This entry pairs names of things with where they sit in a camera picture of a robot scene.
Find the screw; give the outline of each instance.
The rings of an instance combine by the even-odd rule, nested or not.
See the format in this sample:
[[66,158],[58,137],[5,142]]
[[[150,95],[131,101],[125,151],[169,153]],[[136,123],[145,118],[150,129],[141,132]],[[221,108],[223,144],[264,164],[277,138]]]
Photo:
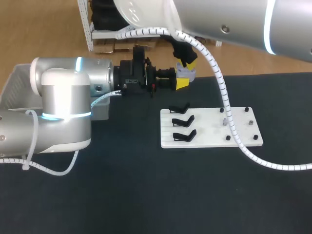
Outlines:
[[228,121],[227,121],[226,118],[224,118],[224,119],[223,119],[223,126],[226,126],[226,125],[228,125]]
[[222,31],[223,33],[229,33],[229,32],[230,32],[230,29],[229,29],[229,27],[228,27],[228,26],[226,26],[226,25],[222,25],[222,27],[221,27],[221,31]]
[[101,91],[102,91],[102,87],[101,87],[101,86],[96,86],[96,87],[95,87],[95,90],[96,90],[97,92],[101,92]]

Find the metal shelf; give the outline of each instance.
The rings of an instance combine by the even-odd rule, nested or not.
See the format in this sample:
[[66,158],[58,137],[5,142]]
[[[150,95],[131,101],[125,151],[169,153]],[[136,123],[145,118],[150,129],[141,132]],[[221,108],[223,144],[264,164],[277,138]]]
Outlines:
[[[88,20],[88,0],[77,0],[77,2],[79,6],[81,22],[89,51],[93,51],[93,39],[113,39],[115,38],[116,34],[133,29],[133,27],[127,26],[123,29],[120,29],[119,31],[95,30],[93,23],[89,24]],[[157,36],[145,35],[142,38],[150,38],[150,37]],[[222,42],[216,41],[215,45],[221,46]]]

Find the white spiral cable wrap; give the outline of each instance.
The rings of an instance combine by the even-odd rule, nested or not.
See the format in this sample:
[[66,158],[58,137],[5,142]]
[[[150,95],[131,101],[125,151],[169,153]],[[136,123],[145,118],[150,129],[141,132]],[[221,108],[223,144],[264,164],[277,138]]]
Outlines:
[[[96,99],[94,102],[92,102],[91,109],[98,102],[102,101],[105,98],[108,98],[108,97],[111,97],[111,96],[120,96],[120,95],[121,95],[120,91],[113,91],[113,92],[104,94],[103,96],[100,96],[98,99]],[[68,174],[71,171],[71,169],[73,168],[74,164],[75,164],[75,161],[77,159],[79,150],[75,151],[73,159],[72,159],[71,163],[69,164],[69,167],[65,171],[63,171],[63,172],[56,172],[56,171],[53,171],[53,170],[51,170],[49,168],[46,168],[46,167],[38,164],[38,163],[30,161],[30,159],[32,157],[32,154],[34,152],[35,146],[36,146],[36,141],[37,141],[37,136],[38,136],[38,116],[37,116],[35,111],[27,111],[26,114],[29,114],[30,112],[33,114],[33,117],[34,117],[34,135],[33,135],[33,140],[32,140],[30,151],[29,151],[29,155],[28,155],[28,157],[30,156],[30,158],[29,159],[28,158],[27,159],[1,158],[0,159],[0,164],[2,164],[2,163],[19,163],[19,164],[23,164],[23,166],[26,165],[26,168],[23,168],[24,170],[27,170],[27,165],[29,165],[29,166],[35,167],[35,168],[37,168],[37,169],[39,169],[41,171],[44,171],[44,172],[49,173],[49,174],[54,175],[54,176],[64,176],[64,175]]]
[[[256,155],[254,155],[252,152],[250,152],[246,146],[242,143],[242,141],[239,138],[238,132],[236,130],[236,126],[234,124],[233,115],[231,112],[231,106],[230,101],[228,97],[228,92],[226,89],[225,81],[223,78],[223,74],[221,73],[221,70],[214,59],[214,57],[211,55],[209,50],[198,40],[195,38],[189,36],[186,33],[183,33],[181,31],[175,31],[176,36],[179,37],[180,40],[189,43],[193,47],[195,47],[208,61],[210,64],[214,75],[216,77],[216,80],[219,85],[220,93],[222,95],[223,105],[226,110],[226,116],[229,123],[229,127],[232,133],[232,136],[235,139],[236,144],[241,149],[241,151],[251,160],[254,162],[260,164],[261,166],[268,167],[275,170],[281,170],[281,171],[303,171],[303,170],[310,170],[312,169],[312,163],[309,164],[301,164],[301,165],[281,165],[276,163],[271,163],[268,161],[265,161]],[[167,28],[157,28],[157,27],[151,27],[151,28],[143,28],[143,29],[136,29],[132,31],[128,31],[126,33],[121,33],[116,36],[116,39],[126,39],[126,38],[135,38],[140,37],[142,35],[167,35],[171,36],[169,30]]]

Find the wooden floor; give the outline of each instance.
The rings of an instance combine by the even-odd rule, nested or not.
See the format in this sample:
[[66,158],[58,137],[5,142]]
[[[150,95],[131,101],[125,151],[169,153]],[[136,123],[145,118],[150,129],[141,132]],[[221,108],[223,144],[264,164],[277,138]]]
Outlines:
[[[225,75],[312,72],[312,64],[271,56],[249,48],[209,46]],[[157,68],[174,66],[171,46],[161,43],[147,52]],[[96,57],[130,59],[130,53],[96,55],[88,52],[76,0],[2,0],[0,5],[0,88],[14,65],[36,57]],[[212,72],[200,56],[197,76]]]

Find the black holder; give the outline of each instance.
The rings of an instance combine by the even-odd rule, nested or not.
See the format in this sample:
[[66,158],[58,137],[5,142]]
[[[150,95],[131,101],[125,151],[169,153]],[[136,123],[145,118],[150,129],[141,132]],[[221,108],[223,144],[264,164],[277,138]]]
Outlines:
[[190,108],[191,104],[188,102],[184,106],[184,108],[180,108],[177,106],[169,106],[170,113],[179,113],[179,114],[185,114],[187,110]]
[[173,123],[174,127],[188,128],[193,123],[194,119],[195,119],[194,115],[190,116],[190,118],[187,121],[183,121],[183,120],[180,120],[178,118],[173,118],[172,123]]
[[197,131],[194,129],[189,135],[184,135],[180,133],[174,133],[173,137],[175,141],[185,141],[185,142],[191,142],[193,138],[196,136]]

